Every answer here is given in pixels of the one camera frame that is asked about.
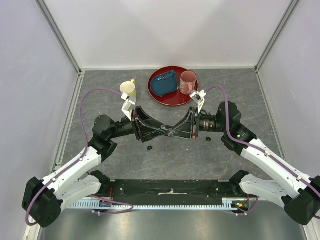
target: enclosure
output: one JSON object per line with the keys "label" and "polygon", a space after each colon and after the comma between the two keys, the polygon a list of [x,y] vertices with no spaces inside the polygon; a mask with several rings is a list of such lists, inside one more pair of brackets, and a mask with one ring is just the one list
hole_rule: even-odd
{"label": "enclosure", "polygon": [[[320,222],[301,226],[261,201],[242,219],[221,211],[134,211],[101,216],[67,209],[51,226],[27,227],[26,183],[63,166],[84,147],[79,103],[91,89],[119,91],[136,81],[137,105],[174,125],[193,101],[170,107],[148,91],[151,75],[181,66],[199,90],[221,85],[241,123],[285,161],[319,175],[320,2],[317,0],[26,0],[0,7],[1,230],[3,239],[308,239]],[[207,94],[215,114],[223,96]],[[95,119],[119,121],[123,101],[95,92],[83,107],[88,137]],[[120,137],[94,168],[111,179],[229,180],[239,170],[271,178],[225,148],[221,134],[197,139]]]}

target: stone surface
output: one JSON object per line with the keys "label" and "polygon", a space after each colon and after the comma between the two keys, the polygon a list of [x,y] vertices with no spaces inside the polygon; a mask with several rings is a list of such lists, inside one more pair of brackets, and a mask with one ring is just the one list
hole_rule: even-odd
{"label": "stone surface", "polygon": [[[147,88],[154,70],[86,71],[80,98],[89,90],[110,88],[119,92],[122,82],[136,79],[137,106],[158,121],[174,125],[181,120],[190,101],[183,106],[169,107],[153,100]],[[222,85],[229,101],[237,104],[242,124],[254,132],[275,153],[279,154],[266,105],[253,69],[195,69],[199,89]],[[215,115],[223,101],[222,93],[214,89],[205,97],[203,109]],[[96,117],[105,114],[114,121],[124,117],[120,96],[104,91],[88,95],[83,104],[83,122],[89,139]],[[228,180],[237,171],[245,170],[262,179],[270,179],[261,169],[229,151],[221,141],[221,133],[201,132],[197,139],[184,140],[160,136],[141,143],[134,135],[116,138],[118,147],[111,157],[95,169],[111,179],[220,179]],[[72,121],[63,164],[74,158],[84,147],[85,140],[77,109]]]}

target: white cable tray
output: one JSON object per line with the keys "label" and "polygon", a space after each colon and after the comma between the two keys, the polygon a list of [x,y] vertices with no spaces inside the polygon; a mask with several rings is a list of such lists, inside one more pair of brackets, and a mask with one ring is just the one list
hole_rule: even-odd
{"label": "white cable tray", "polygon": [[[222,200],[222,205],[135,205],[134,210],[218,210],[236,211],[231,200]],[[68,209],[129,209],[126,205],[101,206],[99,199],[84,198],[72,204]]]}

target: yellow cup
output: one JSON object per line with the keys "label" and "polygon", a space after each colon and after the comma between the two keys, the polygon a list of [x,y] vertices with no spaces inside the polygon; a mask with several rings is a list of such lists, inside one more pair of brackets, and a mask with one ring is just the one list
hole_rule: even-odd
{"label": "yellow cup", "polygon": [[123,94],[128,94],[129,97],[137,98],[136,93],[136,80],[132,79],[131,81],[125,81],[120,85],[120,91]]}

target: gray floor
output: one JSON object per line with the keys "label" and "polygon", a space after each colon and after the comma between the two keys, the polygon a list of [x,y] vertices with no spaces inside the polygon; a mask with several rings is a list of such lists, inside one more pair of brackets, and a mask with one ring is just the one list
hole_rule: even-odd
{"label": "gray floor", "polygon": [[306,240],[279,206],[258,202],[248,216],[221,211],[132,211],[97,216],[67,209],[39,240]]}
{"label": "gray floor", "polygon": [[[267,113],[266,105],[253,69],[196,69],[199,89],[213,85],[225,87],[229,100],[235,102],[242,112],[242,123],[253,131],[273,151],[279,154],[276,139]],[[169,107],[156,102],[150,96],[147,83],[154,70],[110,70],[86,71],[80,98],[95,88],[110,88],[119,91],[120,84],[136,79],[137,105],[147,114],[163,122],[174,125],[186,114],[190,103]],[[205,97],[203,109],[216,114],[223,101],[218,89]],[[115,121],[124,115],[121,112],[123,100],[109,92],[93,92],[84,102],[83,119],[88,132],[95,118],[106,114]],[[197,139],[158,137],[141,143],[134,135],[116,138],[118,147],[113,155],[96,169],[111,179],[220,179],[228,180],[239,170],[246,170],[259,178],[269,179],[261,169],[224,147],[221,133],[201,132]],[[78,109],[73,118],[63,164],[71,160],[84,147]]]}

